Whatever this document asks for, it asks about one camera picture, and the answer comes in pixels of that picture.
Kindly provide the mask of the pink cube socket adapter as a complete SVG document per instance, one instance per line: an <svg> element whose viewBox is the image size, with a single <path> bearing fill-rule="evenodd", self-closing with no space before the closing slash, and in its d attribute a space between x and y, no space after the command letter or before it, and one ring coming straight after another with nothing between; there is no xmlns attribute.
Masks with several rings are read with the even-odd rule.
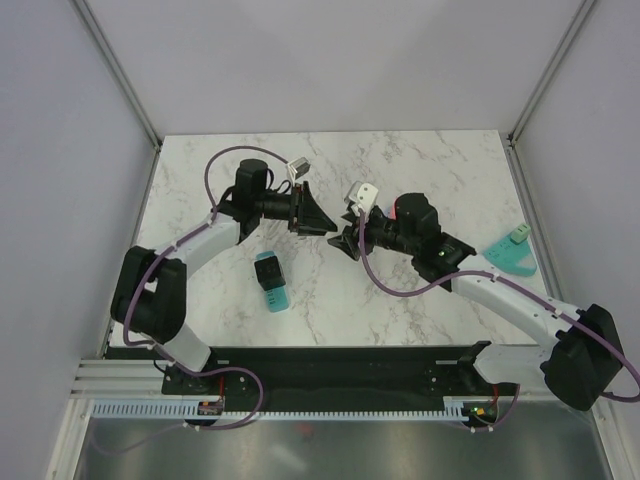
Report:
<svg viewBox="0 0 640 480"><path fill-rule="evenodd" d="M396 204L397 204L397 200L394 200L386 211L387 216L392 220L397 219Z"/></svg>

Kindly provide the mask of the black cube plug adapter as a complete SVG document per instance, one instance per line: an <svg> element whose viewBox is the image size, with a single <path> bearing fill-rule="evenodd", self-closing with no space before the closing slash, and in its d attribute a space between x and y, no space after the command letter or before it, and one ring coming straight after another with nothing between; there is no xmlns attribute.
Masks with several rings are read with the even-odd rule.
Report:
<svg viewBox="0 0 640 480"><path fill-rule="evenodd" d="M286 285L286 280L276 256L268 256L254 262L259 285L264 291L271 291Z"/></svg>

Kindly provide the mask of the green plug adapter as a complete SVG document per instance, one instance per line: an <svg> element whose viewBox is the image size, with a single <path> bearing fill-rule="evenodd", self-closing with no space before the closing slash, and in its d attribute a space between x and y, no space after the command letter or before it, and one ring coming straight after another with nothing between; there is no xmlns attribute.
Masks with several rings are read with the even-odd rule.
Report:
<svg viewBox="0 0 640 480"><path fill-rule="evenodd" d="M521 244L525 242L531 234L531 227L526 223L521 223L510 233L510 240L514 244Z"/></svg>

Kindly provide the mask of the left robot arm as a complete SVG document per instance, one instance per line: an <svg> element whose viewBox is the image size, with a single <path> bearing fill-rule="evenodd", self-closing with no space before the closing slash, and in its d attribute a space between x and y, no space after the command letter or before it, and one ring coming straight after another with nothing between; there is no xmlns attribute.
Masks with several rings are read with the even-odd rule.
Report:
<svg viewBox="0 0 640 480"><path fill-rule="evenodd" d="M123 327L126 345L130 333L142 335L142 344L160 348L186 370L185 382L198 393L208 393L219 382L219 369L209 363L211 349L187 325L187 282L220 253L248 238L261 220L278 220L299 236L323 236L336 224L313 199L307 181L306 158L287 163L289 190L280 192L269 182L266 162L240 162L235 181L210 212L191 231L156 249L134 246L124 256L110 306L112 320Z"/></svg>

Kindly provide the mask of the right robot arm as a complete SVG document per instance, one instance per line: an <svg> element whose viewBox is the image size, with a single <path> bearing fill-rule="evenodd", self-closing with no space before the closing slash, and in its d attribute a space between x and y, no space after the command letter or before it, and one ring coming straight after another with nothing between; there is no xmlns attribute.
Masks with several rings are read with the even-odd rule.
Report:
<svg viewBox="0 0 640 480"><path fill-rule="evenodd" d="M467 392L491 384L517 384L553 394L569 407L587 411L608 388L626 359L612 315L593 304L580 309L539 294L505 275L463 241L445 233L438 212L422 193L407 193L394 203L393 216L377 205L378 190L357 182L347 194L348 221L329 244L366 263L379 247L410 257L426 281L419 294L441 287L492 311L533 340L533 345L477 342L458 368Z"/></svg>

